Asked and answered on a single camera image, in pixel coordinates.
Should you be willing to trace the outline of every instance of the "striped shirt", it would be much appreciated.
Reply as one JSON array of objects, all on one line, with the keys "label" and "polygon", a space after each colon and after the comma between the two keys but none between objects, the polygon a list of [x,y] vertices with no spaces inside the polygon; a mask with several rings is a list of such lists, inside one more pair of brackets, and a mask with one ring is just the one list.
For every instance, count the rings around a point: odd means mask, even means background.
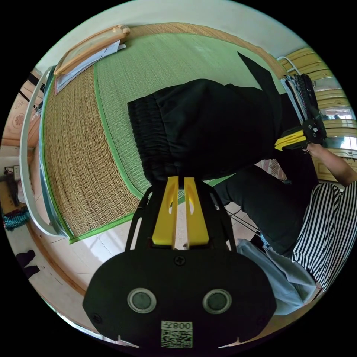
[{"label": "striped shirt", "polygon": [[309,270],[326,291],[341,271],[357,236],[357,181],[340,191],[317,185],[306,209],[292,261]]}]

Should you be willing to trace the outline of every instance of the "black trousers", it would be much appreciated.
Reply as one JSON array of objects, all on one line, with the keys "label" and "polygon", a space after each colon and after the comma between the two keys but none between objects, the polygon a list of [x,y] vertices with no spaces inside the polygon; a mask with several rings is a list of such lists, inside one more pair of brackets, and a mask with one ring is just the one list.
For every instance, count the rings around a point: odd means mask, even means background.
[{"label": "black trousers", "polygon": [[[282,130],[298,125],[295,115],[285,116]],[[234,202],[247,213],[274,251],[290,257],[319,181],[310,155],[301,149],[275,150],[271,158],[277,160],[291,185],[250,166],[216,185],[215,190],[224,205]]]}]

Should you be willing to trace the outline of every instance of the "wooden wardrobe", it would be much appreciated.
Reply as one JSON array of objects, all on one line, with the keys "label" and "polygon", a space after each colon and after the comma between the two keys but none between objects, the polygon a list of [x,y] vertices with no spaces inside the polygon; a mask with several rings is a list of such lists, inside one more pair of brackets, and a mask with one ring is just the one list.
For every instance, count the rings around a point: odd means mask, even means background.
[{"label": "wooden wardrobe", "polygon": [[[312,48],[300,49],[278,60],[290,75],[305,73],[311,78],[319,110],[328,117],[324,121],[326,147],[357,172],[356,116],[332,71]],[[313,162],[320,180],[336,182],[318,159],[313,158]]]},{"label": "wooden wardrobe", "polygon": [[[37,79],[41,78],[41,74],[33,70],[31,72],[33,76]],[[19,93],[17,94],[14,103],[12,104],[9,116],[5,124],[3,136],[1,138],[1,145],[5,146],[20,146],[20,137],[22,130],[22,123],[25,118],[25,113],[28,107],[29,102],[27,99],[31,99],[32,93],[35,90],[35,85],[27,80],[22,87],[20,88]],[[43,100],[43,93],[40,91],[35,105],[38,106]],[[34,148],[38,144],[39,139],[39,117],[35,116],[35,109],[32,110],[32,120],[29,128],[28,136],[28,147]]]}]

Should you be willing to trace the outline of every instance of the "bed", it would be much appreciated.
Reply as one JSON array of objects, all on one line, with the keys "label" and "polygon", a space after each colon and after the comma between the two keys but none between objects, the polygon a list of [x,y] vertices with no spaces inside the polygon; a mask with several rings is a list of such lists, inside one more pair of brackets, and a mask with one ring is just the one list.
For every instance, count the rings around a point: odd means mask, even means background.
[{"label": "bed", "polygon": [[58,94],[55,67],[43,73],[34,90],[29,108],[46,83],[38,148],[50,224],[40,216],[32,193],[26,145],[31,111],[25,115],[20,173],[30,215],[42,232],[68,237],[70,243],[131,220],[148,187],[127,118],[129,100],[199,77],[257,86],[250,73],[237,68],[231,55],[237,49],[267,68],[284,93],[279,80],[287,72],[279,62],[222,31],[183,23],[143,25],[131,29],[126,44],[125,50],[86,69]]}]

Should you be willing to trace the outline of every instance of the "black fabric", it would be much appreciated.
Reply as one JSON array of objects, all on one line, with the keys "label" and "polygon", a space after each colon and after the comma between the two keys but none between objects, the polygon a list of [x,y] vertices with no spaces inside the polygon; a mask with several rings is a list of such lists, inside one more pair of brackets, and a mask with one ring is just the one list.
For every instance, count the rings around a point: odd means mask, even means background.
[{"label": "black fabric", "polygon": [[282,98],[269,71],[238,55],[262,90],[198,79],[128,103],[151,184],[169,176],[217,179],[273,155],[282,133]]},{"label": "black fabric", "polygon": [[27,279],[30,279],[34,274],[38,273],[40,271],[40,269],[37,265],[31,265],[29,267],[24,268],[23,271],[24,271]]},{"label": "black fabric", "polygon": [[16,255],[16,259],[19,262],[22,268],[25,268],[27,264],[35,257],[35,252],[33,249],[30,249],[26,253],[19,253]]},{"label": "black fabric", "polygon": [[277,151],[275,158],[291,184],[251,166],[214,188],[224,205],[234,202],[247,213],[274,251],[291,257],[319,182],[310,155],[302,150]]}]

